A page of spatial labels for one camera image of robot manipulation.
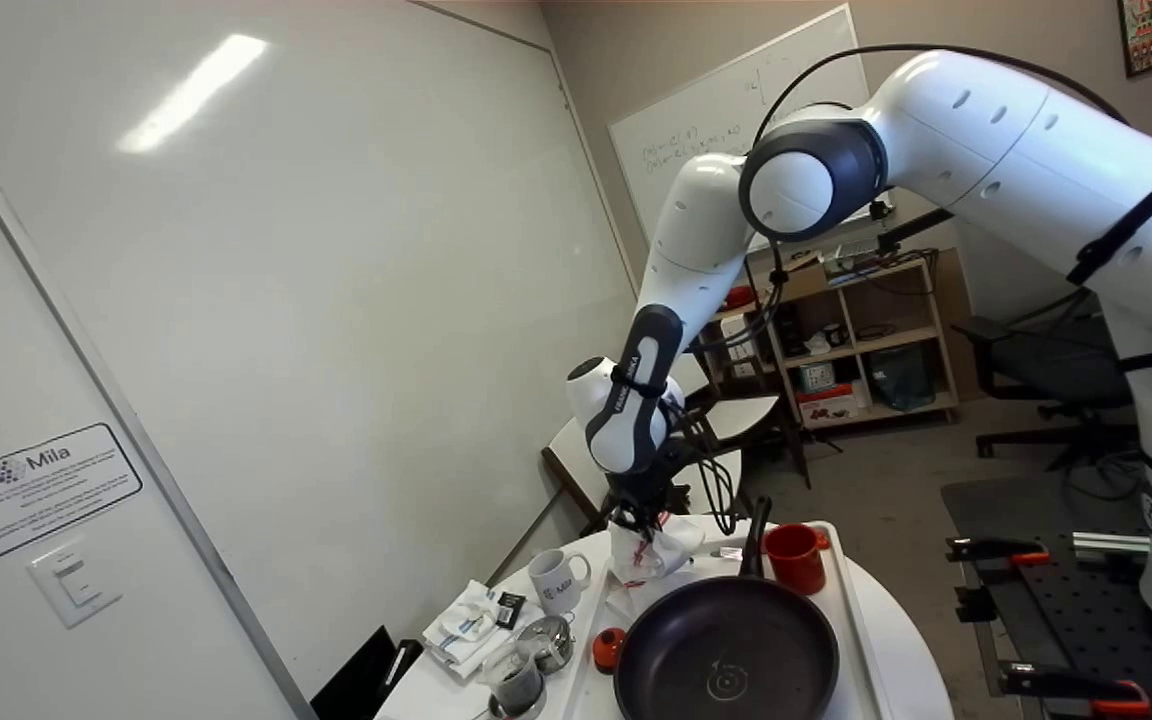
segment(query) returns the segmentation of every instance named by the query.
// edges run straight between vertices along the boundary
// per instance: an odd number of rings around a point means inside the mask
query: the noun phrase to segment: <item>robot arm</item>
[[[1120,355],[1152,368],[1152,137],[1003,65],[924,50],[859,111],[788,115],[747,155],[695,155],[675,177],[619,361],[570,376],[589,447],[640,529],[666,507],[669,368],[742,277],[751,227],[821,236],[884,186],[1090,283]],[[1152,372],[1132,372],[1132,393],[1152,455]]]

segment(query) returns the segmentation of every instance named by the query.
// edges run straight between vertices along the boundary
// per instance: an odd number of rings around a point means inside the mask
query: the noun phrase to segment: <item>white table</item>
[[[710,515],[689,518],[703,530],[703,539],[716,539],[721,530],[711,529]],[[542,720],[616,720],[616,702],[607,700],[607,683],[599,673],[593,673],[589,658],[589,634],[607,623],[607,530],[583,536],[570,542],[563,550],[583,550],[593,559],[596,584],[580,595],[580,608],[574,612],[574,663],[555,675],[549,675],[549,700]],[[852,612],[865,627],[865,651],[867,651],[867,683],[874,694],[879,694],[884,715],[905,720],[942,720],[951,715],[942,666],[907,621],[907,612],[892,601],[892,590],[874,580],[859,562],[843,562],[843,584],[852,595]],[[533,595],[530,573],[511,573],[502,586]],[[475,720],[488,709],[493,687],[488,683],[458,683],[445,666],[437,666],[430,657],[414,663],[414,673],[402,679],[402,687],[386,700],[380,720],[430,720],[430,715],[448,715],[448,720]]]

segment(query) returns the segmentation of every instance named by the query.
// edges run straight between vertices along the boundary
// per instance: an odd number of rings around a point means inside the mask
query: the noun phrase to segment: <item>frying pan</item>
[[[626,634],[616,702],[628,720],[818,720],[841,675],[841,643],[804,595],[765,580],[759,496],[742,576],[662,595]]]

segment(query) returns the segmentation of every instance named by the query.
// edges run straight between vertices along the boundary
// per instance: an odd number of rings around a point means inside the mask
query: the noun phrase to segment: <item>floor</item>
[[[859,559],[921,623],[962,720],[1022,720],[1023,709],[985,687],[977,633],[956,621],[962,573],[946,559],[956,530],[942,489],[1038,475],[1051,447],[999,447],[977,459],[974,437],[1046,423],[1030,404],[974,400],[962,419],[905,419],[809,442],[813,489],[788,455],[751,459],[744,489],[772,496],[772,518],[831,518]]]

